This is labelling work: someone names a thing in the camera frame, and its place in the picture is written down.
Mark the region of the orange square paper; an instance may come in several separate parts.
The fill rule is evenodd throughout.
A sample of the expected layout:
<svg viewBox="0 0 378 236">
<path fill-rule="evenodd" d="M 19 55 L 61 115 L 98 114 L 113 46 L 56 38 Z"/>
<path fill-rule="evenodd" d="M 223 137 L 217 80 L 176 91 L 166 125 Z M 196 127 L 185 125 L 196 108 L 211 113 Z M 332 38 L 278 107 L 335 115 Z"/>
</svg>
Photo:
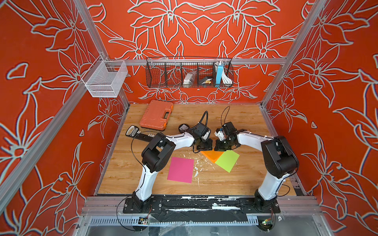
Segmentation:
<svg viewBox="0 0 378 236">
<path fill-rule="evenodd" d="M 207 157 L 213 163 L 216 163 L 216 161 L 223 155 L 222 151 L 214 151 L 214 150 L 201 151 L 200 153 L 204 155 L 205 157 Z"/>
</svg>

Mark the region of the green square paper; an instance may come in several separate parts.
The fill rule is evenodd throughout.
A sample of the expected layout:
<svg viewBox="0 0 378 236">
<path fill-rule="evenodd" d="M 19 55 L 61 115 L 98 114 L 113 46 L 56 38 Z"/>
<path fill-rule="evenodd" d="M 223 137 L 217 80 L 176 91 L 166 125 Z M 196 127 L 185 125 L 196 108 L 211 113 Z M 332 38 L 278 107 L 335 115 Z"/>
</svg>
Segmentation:
<svg viewBox="0 0 378 236">
<path fill-rule="evenodd" d="M 240 155 L 234 152 L 233 150 L 227 150 L 218 158 L 215 164 L 217 164 L 222 169 L 230 173 L 234 165 L 236 164 L 239 156 Z"/>
</svg>

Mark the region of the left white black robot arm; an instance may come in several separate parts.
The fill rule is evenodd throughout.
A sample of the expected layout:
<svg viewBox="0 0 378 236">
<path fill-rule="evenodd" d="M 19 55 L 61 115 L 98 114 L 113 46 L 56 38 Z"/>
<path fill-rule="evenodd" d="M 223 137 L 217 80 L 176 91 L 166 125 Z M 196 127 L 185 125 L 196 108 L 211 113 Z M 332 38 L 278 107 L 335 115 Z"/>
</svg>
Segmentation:
<svg viewBox="0 0 378 236">
<path fill-rule="evenodd" d="M 142 174 L 132 194 L 132 199 L 139 208 L 148 204 L 156 177 L 166 166 L 173 152 L 189 147 L 197 148 L 198 151 L 209 151 L 213 149 L 213 140 L 205 140 L 188 132 L 173 136 L 158 133 L 152 138 L 141 154 Z"/>
</svg>

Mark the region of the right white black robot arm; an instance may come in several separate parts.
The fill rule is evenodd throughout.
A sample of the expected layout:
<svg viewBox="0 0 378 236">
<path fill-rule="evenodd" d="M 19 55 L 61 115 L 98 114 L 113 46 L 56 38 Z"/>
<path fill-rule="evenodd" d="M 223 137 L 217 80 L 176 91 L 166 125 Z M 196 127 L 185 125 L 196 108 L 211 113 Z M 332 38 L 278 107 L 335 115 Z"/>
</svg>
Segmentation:
<svg viewBox="0 0 378 236">
<path fill-rule="evenodd" d="M 221 129 L 215 131 L 215 136 L 218 138 L 215 151 L 249 146 L 262 152 L 267 173 L 255 192 L 255 201 L 261 205 L 276 200 L 285 179 L 299 167 L 298 159 L 284 136 L 267 137 L 246 130 L 226 134 Z"/>
</svg>

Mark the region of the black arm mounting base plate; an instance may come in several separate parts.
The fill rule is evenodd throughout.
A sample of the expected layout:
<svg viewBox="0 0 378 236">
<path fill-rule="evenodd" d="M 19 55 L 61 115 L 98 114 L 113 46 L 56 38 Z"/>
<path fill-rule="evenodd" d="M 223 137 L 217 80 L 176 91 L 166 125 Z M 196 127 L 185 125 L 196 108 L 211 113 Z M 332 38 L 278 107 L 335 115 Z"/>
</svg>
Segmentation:
<svg viewBox="0 0 378 236">
<path fill-rule="evenodd" d="M 253 196 L 152 195 L 142 209 L 133 199 L 121 203 L 123 213 L 162 213 L 195 210 L 235 210 L 242 213 L 280 213 L 278 201 L 264 203 Z"/>
</svg>

